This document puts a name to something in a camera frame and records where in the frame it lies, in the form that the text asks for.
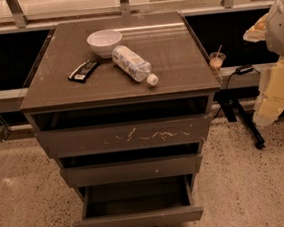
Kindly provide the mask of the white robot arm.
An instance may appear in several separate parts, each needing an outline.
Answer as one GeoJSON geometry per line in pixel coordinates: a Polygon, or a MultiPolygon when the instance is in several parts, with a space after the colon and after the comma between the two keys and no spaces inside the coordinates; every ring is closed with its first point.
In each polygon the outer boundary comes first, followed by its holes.
{"type": "Polygon", "coordinates": [[[247,29],[243,39],[253,43],[264,41],[267,50],[278,55],[274,65],[260,75],[260,94],[254,107],[253,122],[268,126],[284,111],[284,0],[275,0],[269,12],[247,29]]]}

